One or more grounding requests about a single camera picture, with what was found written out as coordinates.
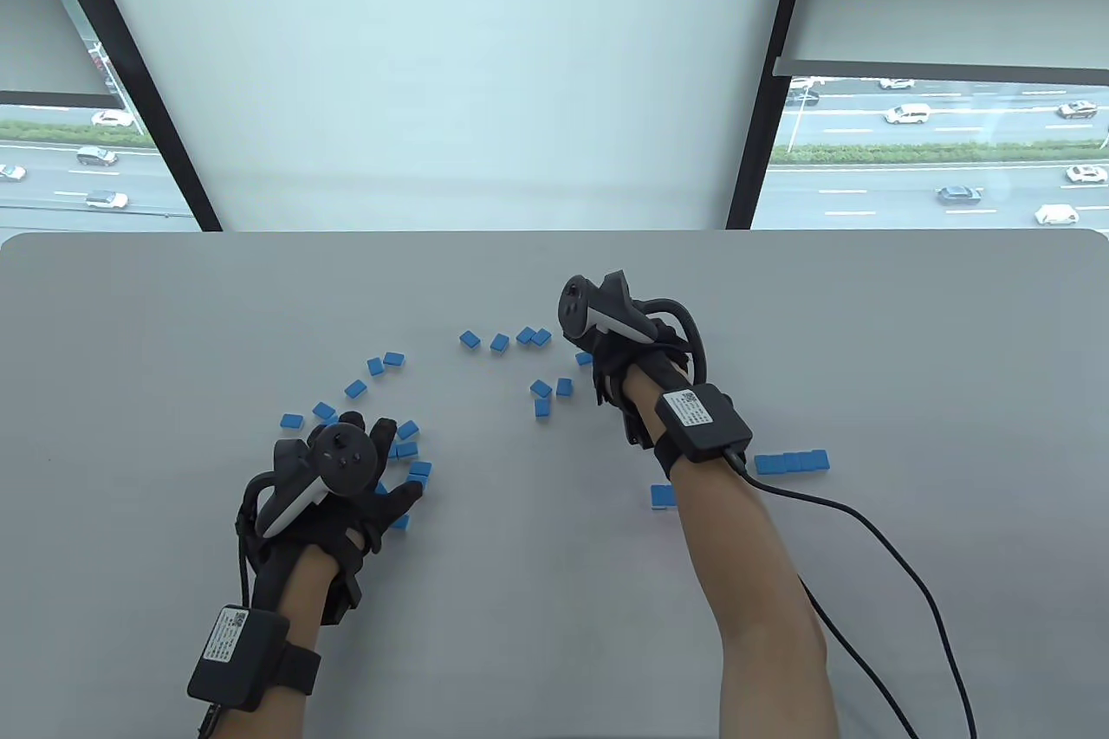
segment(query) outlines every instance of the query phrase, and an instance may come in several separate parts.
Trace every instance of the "blue block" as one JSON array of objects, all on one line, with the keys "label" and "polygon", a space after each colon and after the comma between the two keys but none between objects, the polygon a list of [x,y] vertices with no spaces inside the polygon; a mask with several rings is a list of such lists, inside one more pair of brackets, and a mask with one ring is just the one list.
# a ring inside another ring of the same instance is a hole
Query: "blue block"
[{"label": "blue block", "polygon": [[817,470],[828,470],[831,465],[828,465],[828,452],[827,451],[808,451],[808,453],[802,454],[802,470],[805,473],[816,473]]},{"label": "blue block", "polygon": [[400,441],[411,438],[417,433],[419,433],[419,426],[417,426],[416,422],[413,421],[405,422],[397,427],[397,437],[400,438]]},{"label": "blue block", "polygon": [[774,474],[785,473],[785,457],[756,456],[755,473],[757,473],[760,476],[771,476]]},{"label": "blue block", "polygon": [[673,485],[651,485],[651,507],[654,510],[665,510],[676,508],[678,498],[674,496]]}]

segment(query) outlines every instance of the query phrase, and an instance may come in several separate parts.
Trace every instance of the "window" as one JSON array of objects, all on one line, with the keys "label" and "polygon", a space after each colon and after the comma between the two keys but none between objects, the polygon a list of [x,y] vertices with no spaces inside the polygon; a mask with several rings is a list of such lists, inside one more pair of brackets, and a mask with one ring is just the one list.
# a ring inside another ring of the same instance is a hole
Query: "window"
[{"label": "window", "polygon": [[795,78],[752,227],[1091,227],[1109,89]]},{"label": "window", "polygon": [[0,243],[28,231],[195,231],[196,220],[77,0],[62,0],[118,109],[0,104]]}]

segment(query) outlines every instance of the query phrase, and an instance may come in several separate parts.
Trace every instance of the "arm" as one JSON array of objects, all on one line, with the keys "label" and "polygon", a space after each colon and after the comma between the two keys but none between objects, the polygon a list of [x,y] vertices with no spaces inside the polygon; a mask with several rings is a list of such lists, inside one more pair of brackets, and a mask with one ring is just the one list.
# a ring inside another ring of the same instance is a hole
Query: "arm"
[{"label": "arm", "polygon": [[[661,389],[638,366],[623,385],[651,437]],[[720,736],[838,736],[816,616],[756,492],[722,458],[670,472],[690,558],[724,649]]]},{"label": "arm", "polygon": [[[327,588],[339,567],[316,546],[301,555],[285,586],[277,614],[289,620],[287,640],[316,648]],[[287,687],[271,687],[254,712],[226,710],[213,739],[299,739],[304,733],[305,696]]]}]

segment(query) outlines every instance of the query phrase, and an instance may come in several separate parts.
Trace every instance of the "white van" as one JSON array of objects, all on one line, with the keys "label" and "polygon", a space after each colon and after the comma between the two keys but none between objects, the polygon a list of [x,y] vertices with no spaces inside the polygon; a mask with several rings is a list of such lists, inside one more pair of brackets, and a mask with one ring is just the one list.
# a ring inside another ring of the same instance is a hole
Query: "white van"
[{"label": "white van", "polygon": [[932,107],[927,104],[901,104],[886,113],[886,120],[891,124],[924,124],[930,114]]}]

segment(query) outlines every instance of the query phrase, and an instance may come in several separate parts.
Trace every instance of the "car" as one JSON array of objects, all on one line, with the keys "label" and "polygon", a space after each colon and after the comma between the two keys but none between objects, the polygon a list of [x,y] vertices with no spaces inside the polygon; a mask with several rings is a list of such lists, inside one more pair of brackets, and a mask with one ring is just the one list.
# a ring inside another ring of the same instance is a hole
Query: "car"
[{"label": "car", "polygon": [[135,117],[124,113],[122,109],[102,109],[99,113],[92,113],[93,126],[133,126]]},{"label": "car", "polygon": [[886,121],[891,124],[924,124],[932,117],[927,104],[901,104],[888,110]]},{"label": "car", "polygon": [[936,198],[943,204],[978,204],[981,201],[981,188],[967,188],[966,184],[947,184],[936,189]]},{"label": "car", "polygon": [[792,89],[785,94],[785,102],[815,107],[821,102],[821,93],[817,93],[815,89]]},{"label": "car", "polygon": [[105,150],[103,146],[82,146],[77,152],[77,160],[81,164],[98,164],[100,168],[111,168],[120,160],[115,150]]},{"label": "car", "polygon": [[1081,181],[1105,184],[1109,181],[1109,170],[1093,164],[1075,164],[1074,168],[1067,168],[1067,178],[1076,183]]},{"label": "car", "polygon": [[1070,104],[1062,104],[1055,112],[1061,118],[1092,118],[1098,113],[1098,105],[1093,101],[1070,101]]},{"label": "car", "polygon": [[84,203],[89,207],[128,207],[128,195],[115,193],[114,190],[93,190],[85,193]]},{"label": "car", "polygon": [[1078,212],[1069,204],[1041,204],[1036,212],[1037,224],[1074,224]]}]

